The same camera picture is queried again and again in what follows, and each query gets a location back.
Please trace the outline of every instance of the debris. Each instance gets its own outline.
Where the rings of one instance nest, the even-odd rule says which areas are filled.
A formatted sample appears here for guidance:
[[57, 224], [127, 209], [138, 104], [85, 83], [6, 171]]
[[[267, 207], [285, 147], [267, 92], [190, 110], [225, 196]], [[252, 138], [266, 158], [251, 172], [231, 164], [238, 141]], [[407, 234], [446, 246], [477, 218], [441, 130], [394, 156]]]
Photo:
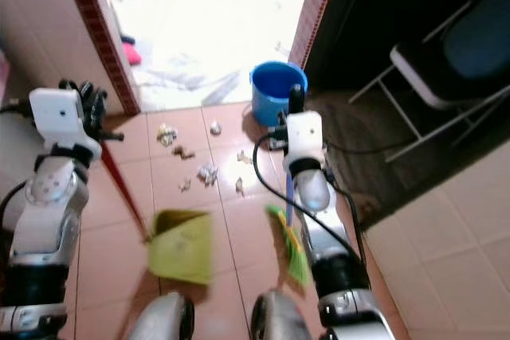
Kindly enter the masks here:
[[236, 181], [236, 193], [241, 193], [241, 195], [245, 196], [245, 190], [242, 188], [242, 178], [239, 177]]
[[181, 159], [188, 159], [188, 158], [193, 158], [194, 157], [194, 151], [188, 151], [182, 145], [176, 146], [173, 149], [172, 154], [173, 155], [180, 155]]
[[241, 150], [241, 153], [237, 153], [237, 160], [243, 161], [244, 163], [246, 163], [248, 165], [253, 164], [253, 160], [245, 154], [244, 150]]
[[174, 140], [177, 138], [177, 129], [173, 127], [167, 127], [165, 123], [162, 123], [158, 129], [158, 135], [156, 139], [159, 143], [161, 143], [164, 147], [170, 146]]
[[214, 185], [218, 176], [218, 168], [212, 163], [198, 168], [198, 177], [204, 181], [206, 186]]
[[191, 188], [191, 180], [190, 179], [184, 179], [184, 184], [181, 186], [178, 186], [178, 189], [181, 190], [181, 193], [184, 193], [185, 191], [189, 190]]
[[218, 123], [218, 121], [213, 121], [210, 123], [210, 133], [212, 135], [220, 135], [222, 133], [222, 126]]

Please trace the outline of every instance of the yellow dustpan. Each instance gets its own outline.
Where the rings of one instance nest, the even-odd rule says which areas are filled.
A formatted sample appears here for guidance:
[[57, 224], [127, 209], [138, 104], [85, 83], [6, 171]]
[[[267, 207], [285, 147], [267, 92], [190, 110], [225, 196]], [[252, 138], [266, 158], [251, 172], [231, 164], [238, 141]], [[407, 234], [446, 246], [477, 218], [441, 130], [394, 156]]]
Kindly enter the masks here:
[[149, 269], [163, 278], [208, 284], [212, 277], [211, 219], [208, 213], [163, 210], [154, 219], [148, 245]]

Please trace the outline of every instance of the white wall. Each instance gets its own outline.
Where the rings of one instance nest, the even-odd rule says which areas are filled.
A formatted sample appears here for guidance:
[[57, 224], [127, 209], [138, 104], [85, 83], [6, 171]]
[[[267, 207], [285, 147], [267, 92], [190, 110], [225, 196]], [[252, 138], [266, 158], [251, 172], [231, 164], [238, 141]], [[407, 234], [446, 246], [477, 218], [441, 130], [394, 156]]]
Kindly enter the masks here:
[[413, 340], [510, 338], [510, 143], [367, 240]]
[[109, 114], [124, 112], [74, 0], [0, 0], [0, 37], [36, 87], [90, 80], [108, 92]]

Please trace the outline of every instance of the blue bucket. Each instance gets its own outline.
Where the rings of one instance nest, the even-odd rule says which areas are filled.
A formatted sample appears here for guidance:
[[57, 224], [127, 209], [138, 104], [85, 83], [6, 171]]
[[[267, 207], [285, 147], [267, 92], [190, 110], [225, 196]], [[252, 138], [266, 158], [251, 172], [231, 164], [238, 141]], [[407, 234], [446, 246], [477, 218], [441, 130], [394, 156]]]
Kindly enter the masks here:
[[308, 80], [303, 70], [292, 63], [267, 61], [249, 74], [252, 83], [252, 112], [255, 119], [266, 127], [278, 124], [277, 114], [288, 111], [288, 95], [294, 84], [308, 90]]

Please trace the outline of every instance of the red brick trim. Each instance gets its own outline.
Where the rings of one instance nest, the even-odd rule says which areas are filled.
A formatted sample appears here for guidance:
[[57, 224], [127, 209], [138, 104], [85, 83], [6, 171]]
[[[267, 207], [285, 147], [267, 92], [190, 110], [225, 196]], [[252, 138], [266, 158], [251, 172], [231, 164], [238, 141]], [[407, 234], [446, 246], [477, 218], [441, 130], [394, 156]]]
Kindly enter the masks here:
[[138, 102], [124, 72], [98, 0], [75, 0], [75, 2], [124, 112], [127, 115], [139, 113]]
[[304, 0], [303, 2], [296, 36], [288, 57], [288, 61], [298, 64], [301, 68], [306, 65], [327, 4], [328, 0]]

